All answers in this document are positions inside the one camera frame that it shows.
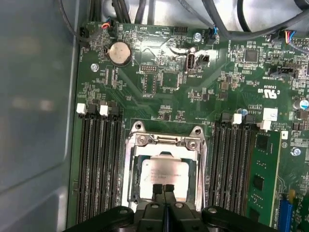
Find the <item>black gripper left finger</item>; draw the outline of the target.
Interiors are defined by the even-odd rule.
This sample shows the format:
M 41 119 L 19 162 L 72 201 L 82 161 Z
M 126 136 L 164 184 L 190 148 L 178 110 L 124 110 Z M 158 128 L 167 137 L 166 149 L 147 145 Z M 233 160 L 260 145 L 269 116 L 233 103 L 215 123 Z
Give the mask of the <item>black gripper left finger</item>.
M 163 232 L 165 206 L 162 185 L 153 185 L 151 202 L 143 202 L 135 212 L 117 206 L 86 221 L 65 229 L 66 232 Z

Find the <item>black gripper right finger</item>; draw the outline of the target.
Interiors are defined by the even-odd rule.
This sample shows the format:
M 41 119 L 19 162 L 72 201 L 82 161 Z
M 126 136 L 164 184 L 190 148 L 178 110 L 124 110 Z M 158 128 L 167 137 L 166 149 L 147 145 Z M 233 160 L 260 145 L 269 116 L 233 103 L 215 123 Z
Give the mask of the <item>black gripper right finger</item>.
M 271 232 L 273 229 L 250 218 L 218 206 L 209 206 L 201 212 L 191 209 L 185 202 L 178 202 L 174 186 L 164 186 L 167 208 L 167 232 Z

